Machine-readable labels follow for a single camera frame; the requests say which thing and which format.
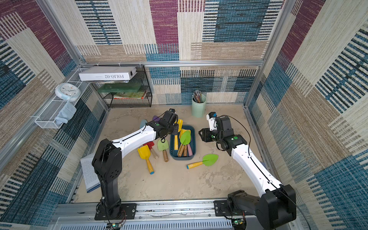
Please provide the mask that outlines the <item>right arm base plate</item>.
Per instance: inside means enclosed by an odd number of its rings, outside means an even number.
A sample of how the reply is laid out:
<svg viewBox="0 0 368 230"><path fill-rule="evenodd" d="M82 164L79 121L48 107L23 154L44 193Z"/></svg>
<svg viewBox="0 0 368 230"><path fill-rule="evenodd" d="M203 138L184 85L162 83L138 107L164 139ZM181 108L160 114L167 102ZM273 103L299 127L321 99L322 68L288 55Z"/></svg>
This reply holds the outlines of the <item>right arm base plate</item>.
<svg viewBox="0 0 368 230"><path fill-rule="evenodd" d="M241 210L234 204L231 204L228 200L215 200L213 201L215 215L217 217L234 217L234 216L247 216L255 215L253 211Z"/></svg>

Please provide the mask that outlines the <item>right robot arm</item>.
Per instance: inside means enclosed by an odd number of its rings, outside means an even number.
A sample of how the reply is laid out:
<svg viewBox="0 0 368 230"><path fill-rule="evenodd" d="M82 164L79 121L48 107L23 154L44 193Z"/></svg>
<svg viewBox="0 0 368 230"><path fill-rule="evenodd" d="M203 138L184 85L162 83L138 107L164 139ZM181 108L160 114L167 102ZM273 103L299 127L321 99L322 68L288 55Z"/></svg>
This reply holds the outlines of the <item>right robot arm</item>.
<svg viewBox="0 0 368 230"><path fill-rule="evenodd" d="M257 217L265 230L273 230L297 217L296 192L284 186L256 158L250 143L235 134L231 119L211 112L206 116L208 128L199 131L203 142L215 142L217 149L227 152L246 172L258 196L238 190L228 194L227 207L231 214L249 213Z"/></svg>

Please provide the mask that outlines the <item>green trowel yellow handle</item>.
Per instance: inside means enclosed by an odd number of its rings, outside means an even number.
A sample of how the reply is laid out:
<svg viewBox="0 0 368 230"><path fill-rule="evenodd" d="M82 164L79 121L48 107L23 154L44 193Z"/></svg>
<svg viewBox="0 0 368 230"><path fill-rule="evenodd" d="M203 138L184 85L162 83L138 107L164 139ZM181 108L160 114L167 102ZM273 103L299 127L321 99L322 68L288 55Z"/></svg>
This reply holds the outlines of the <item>green trowel yellow handle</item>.
<svg viewBox="0 0 368 230"><path fill-rule="evenodd" d="M205 165L205 166L212 166L214 163L217 162L218 160L218 155L216 154L207 154L205 155L203 158L202 158L202 161L200 162L196 162L196 163L191 163L191 164L188 164L186 166L187 169L192 169L192 168L195 168L195 167L198 167L200 165Z"/></svg>

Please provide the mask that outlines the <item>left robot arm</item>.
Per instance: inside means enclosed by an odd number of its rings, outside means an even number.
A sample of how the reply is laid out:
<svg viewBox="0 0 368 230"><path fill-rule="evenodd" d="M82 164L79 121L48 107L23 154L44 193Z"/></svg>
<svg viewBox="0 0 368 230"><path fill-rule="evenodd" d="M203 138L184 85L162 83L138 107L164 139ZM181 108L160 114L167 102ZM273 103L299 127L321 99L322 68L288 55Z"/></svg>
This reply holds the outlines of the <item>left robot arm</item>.
<svg viewBox="0 0 368 230"><path fill-rule="evenodd" d="M134 219L135 213L128 212L134 207L124 207L118 192L117 179L122 172L122 159L145 143L178 133L178 115L174 109L165 111L161 117L160 121L147 122L143 128L125 137L100 142L92 160L102 193L96 206L95 220Z"/></svg>

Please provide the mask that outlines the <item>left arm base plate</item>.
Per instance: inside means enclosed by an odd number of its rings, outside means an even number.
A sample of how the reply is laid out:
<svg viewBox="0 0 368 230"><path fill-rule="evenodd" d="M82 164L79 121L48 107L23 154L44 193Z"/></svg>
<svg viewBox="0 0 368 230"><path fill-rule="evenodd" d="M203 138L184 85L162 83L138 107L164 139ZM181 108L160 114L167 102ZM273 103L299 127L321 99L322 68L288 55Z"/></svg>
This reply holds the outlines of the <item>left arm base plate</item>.
<svg viewBox="0 0 368 230"><path fill-rule="evenodd" d="M111 209L105 207L101 202L96 206L94 220L123 220L134 219L137 203L121 203Z"/></svg>

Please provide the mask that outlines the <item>light blue trowel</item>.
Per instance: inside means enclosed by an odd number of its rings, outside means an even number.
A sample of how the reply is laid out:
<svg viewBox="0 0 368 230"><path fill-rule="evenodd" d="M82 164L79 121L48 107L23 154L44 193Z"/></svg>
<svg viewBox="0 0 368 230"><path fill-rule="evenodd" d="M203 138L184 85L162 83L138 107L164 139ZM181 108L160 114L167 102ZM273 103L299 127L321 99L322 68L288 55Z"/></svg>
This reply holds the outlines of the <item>light blue trowel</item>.
<svg viewBox="0 0 368 230"><path fill-rule="evenodd" d="M145 119L141 120L141 122L140 122L140 128L145 127L145 125L146 125L146 123L147 123L147 122L148 122L148 121L147 121L147 120L145 120Z"/></svg>

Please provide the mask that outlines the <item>red shovel wooden handle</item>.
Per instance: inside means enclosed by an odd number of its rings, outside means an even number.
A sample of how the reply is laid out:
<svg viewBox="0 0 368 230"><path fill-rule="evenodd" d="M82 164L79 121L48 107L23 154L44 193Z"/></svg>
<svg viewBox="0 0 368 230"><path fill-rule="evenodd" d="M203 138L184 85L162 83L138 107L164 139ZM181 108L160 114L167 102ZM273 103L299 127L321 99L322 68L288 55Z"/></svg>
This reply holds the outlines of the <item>red shovel wooden handle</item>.
<svg viewBox="0 0 368 230"><path fill-rule="evenodd" d="M150 153L151 155L153 155L153 157L155 159L158 159L159 156L157 155L156 151L153 149L153 146L154 146L154 142L153 141L150 141L150 142L147 142L145 144L143 144L144 146L148 146L149 150L150 150Z"/></svg>

